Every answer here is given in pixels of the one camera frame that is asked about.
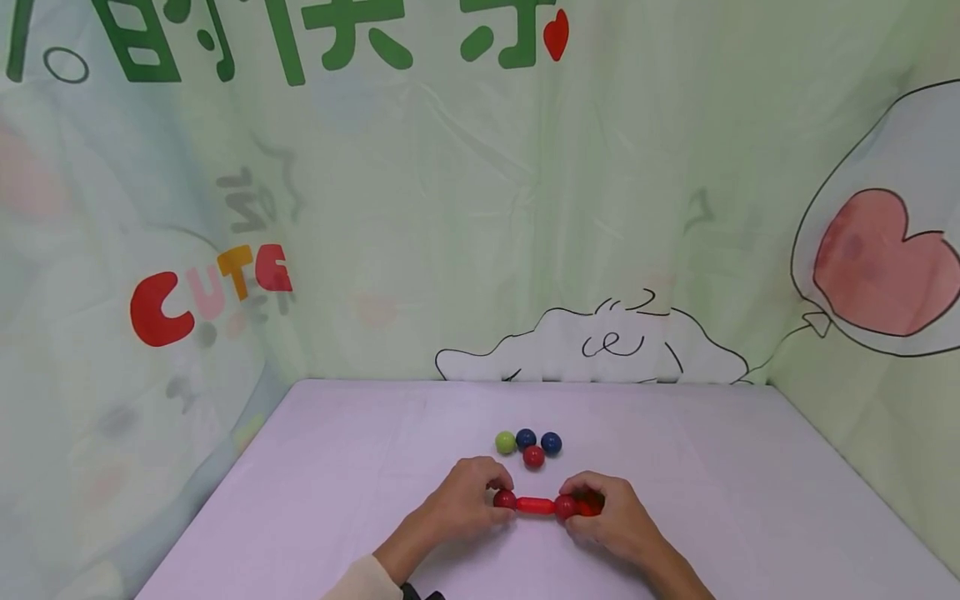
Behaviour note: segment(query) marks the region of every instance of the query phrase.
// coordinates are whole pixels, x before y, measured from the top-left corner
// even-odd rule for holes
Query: red heart shape
[[[566,20],[566,11],[557,11],[557,18],[546,24],[543,29],[543,43],[554,62],[560,60],[566,50],[566,41],[570,39],[570,22]]]
[[[833,313],[877,333],[910,336],[960,297],[960,256],[942,231],[910,237],[903,198],[886,189],[857,192],[830,222],[813,282]]]

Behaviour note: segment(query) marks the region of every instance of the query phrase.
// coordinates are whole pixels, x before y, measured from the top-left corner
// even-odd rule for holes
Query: cartoon drawing
[[[533,330],[508,335],[486,354],[437,353],[444,379],[734,383],[747,374],[742,356],[717,345],[697,321],[674,308],[642,312],[604,300],[592,313],[551,308]]]
[[[835,324],[885,354],[960,348],[958,154],[960,81],[949,81],[899,98],[830,173],[791,257],[821,337]]]

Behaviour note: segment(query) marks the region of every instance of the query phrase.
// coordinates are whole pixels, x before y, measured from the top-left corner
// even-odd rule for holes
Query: sleeve
[[[372,555],[352,564],[322,600],[402,600],[400,591],[387,571]]]

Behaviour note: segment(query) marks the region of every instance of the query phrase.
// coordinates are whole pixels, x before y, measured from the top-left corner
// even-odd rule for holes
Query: white table
[[[302,381],[140,600],[317,600],[458,458],[503,429],[554,430],[520,495],[593,469],[630,479],[717,598],[960,598],[960,582],[772,388]],[[550,519],[436,553],[412,583],[449,600],[650,597]]]

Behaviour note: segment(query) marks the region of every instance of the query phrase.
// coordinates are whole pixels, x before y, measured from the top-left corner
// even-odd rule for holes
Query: curtain
[[[958,14],[4,3],[0,597],[132,598],[304,377],[772,382],[960,571]]]

